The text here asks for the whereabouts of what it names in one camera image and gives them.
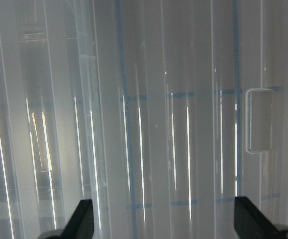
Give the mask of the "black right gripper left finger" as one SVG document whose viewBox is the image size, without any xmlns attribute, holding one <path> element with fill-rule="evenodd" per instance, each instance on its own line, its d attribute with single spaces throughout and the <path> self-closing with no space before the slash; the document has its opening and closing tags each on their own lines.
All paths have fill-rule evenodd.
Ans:
<svg viewBox="0 0 288 239">
<path fill-rule="evenodd" d="M 94 212 L 92 199 L 83 199 L 60 235 L 61 239 L 91 239 L 94 234 Z"/>
</svg>

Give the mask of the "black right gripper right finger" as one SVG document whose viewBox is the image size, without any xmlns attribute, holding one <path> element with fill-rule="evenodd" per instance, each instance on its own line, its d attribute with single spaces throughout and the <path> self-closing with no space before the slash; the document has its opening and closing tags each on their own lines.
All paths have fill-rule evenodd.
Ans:
<svg viewBox="0 0 288 239">
<path fill-rule="evenodd" d="M 279 239 L 278 229 L 245 196 L 234 200 L 234 229 L 240 239 Z"/>
</svg>

